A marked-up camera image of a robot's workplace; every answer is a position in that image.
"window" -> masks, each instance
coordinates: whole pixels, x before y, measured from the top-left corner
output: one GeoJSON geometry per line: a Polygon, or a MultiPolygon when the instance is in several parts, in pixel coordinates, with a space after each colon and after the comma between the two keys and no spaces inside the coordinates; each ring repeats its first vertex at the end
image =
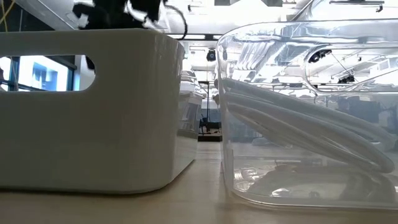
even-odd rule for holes
{"type": "MultiPolygon", "coordinates": [[[[11,68],[11,59],[7,57],[0,58],[0,68],[3,69],[3,78],[4,80],[10,80],[10,68],[11,68]]],[[[8,85],[2,84],[1,88],[8,91],[8,85]]]]}
{"type": "Polygon", "coordinates": [[[66,91],[68,67],[44,56],[21,56],[18,83],[42,90],[66,91]]]}

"black cable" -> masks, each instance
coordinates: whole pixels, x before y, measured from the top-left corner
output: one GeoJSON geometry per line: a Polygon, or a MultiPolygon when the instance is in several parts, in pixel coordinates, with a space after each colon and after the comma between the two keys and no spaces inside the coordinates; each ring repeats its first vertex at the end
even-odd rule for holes
{"type": "Polygon", "coordinates": [[[336,58],[335,55],[333,55],[333,54],[331,54],[331,55],[332,55],[332,56],[336,59],[336,61],[343,67],[343,69],[348,73],[348,75],[352,75],[351,72],[349,72],[349,71],[347,70],[347,68],[344,67],[344,65],[336,58]]]}
{"type": "Polygon", "coordinates": [[[183,40],[187,34],[188,34],[188,24],[187,24],[187,20],[185,19],[184,14],[182,13],[181,10],[179,10],[177,7],[175,6],[170,6],[170,5],[165,5],[164,7],[169,8],[169,9],[173,9],[178,15],[181,16],[182,21],[184,22],[184,34],[182,35],[181,38],[177,39],[177,40],[183,40]]]}

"black object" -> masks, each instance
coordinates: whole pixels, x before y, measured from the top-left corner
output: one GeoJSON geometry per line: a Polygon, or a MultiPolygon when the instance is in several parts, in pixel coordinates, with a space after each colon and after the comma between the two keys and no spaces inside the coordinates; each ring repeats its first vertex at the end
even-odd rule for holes
{"type": "Polygon", "coordinates": [[[279,78],[273,78],[271,83],[273,84],[280,83],[279,78]]]}
{"type": "Polygon", "coordinates": [[[214,62],[216,60],[216,50],[210,49],[206,56],[207,61],[214,62]]]}
{"type": "MultiPolygon", "coordinates": [[[[84,3],[76,3],[72,9],[73,13],[80,18],[81,15],[87,15],[88,23],[84,27],[79,27],[81,30],[90,29],[132,29],[140,28],[146,29],[143,22],[134,18],[130,13],[124,12],[128,2],[131,3],[133,9],[146,12],[146,19],[149,18],[152,22],[159,20],[159,7],[160,3],[166,3],[168,0],[93,0],[94,6],[84,3]]],[[[185,32],[182,37],[185,38],[188,32],[187,22],[182,14],[176,7],[167,6],[178,12],[181,15],[185,32]]],[[[86,57],[87,66],[90,70],[95,70],[95,65],[90,58],[86,57]]]]}
{"type": "Polygon", "coordinates": [[[199,129],[202,134],[210,134],[211,133],[210,130],[216,130],[215,133],[218,133],[221,129],[221,122],[209,122],[207,118],[203,117],[199,121],[199,129]]]}
{"type": "Polygon", "coordinates": [[[302,88],[303,83],[289,83],[290,88],[302,88]]]}
{"type": "Polygon", "coordinates": [[[353,83],[353,82],[355,82],[355,77],[353,75],[348,75],[345,78],[340,78],[337,83],[338,84],[348,84],[348,83],[353,83]]]}
{"type": "Polygon", "coordinates": [[[376,9],[376,12],[381,12],[381,11],[383,11],[383,5],[382,4],[379,6],[378,9],[376,9]]]}
{"type": "Polygon", "coordinates": [[[308,60],[309,63],[318,62],[320,59],[326,57],[326,55],[331,54],[331,50],[320,50],[313,54],[308,60]]]}

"ceiling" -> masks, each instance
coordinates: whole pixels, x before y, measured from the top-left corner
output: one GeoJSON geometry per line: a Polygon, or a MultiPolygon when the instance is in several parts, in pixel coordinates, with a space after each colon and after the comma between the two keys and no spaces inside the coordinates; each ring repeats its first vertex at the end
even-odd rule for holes
{"type": "Polygon", "coordinates": [[[397,0],[314,0],[297,20],[390,19],[397,10],[397,0]]]}
{"type": "MultiPolygon", "coordinates": [[[[91,0],[16,0],[16,3],[54,29],[70,30],[76,29],[79,24],[71,12],[76,1],[91,2],[91,0]]],[[[309,0],[279,0],[285,2],[283,7],[269,7],[263,1],[169,0],[168,4],[183,11],[189,33],[224,34],[231,29],[255,22],[285,21],[286,17],[291,18],[296,15],[309,2],[309,0]],[[188,10],[188,5],[191,5],[191,11],[188,10]]],[[[178,14],[162,8],[160,15],[159,25],[163,27],[164,32],[183,33],[183,23],[178,14]]]]}
{"type": "Polygon", "coordinates": [[[337,83],[347,75],[355,83],[398,68],[398,49],[334,50],[317,63],[309,64],[308,80],[312,83],[337,83]]]}

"white plastic bin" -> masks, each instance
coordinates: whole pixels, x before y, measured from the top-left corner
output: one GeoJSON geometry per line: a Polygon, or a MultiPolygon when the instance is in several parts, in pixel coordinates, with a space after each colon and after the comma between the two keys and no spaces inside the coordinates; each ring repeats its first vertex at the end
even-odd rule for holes
{"type": "Polygon", "coordinates": [[[0,34],[0,54],[89,55],[96,64],[83,91],[0,92],[0,188],[148,192],[195,158],[178,132],[176,40],[141,29],[14,32],[0,34]]]}
{"type": "Polygon", "coordinates": [[[224,35],[228,188],[269,205],[397,209],[397,47],[398,20],[263,23],[224,35]]]}

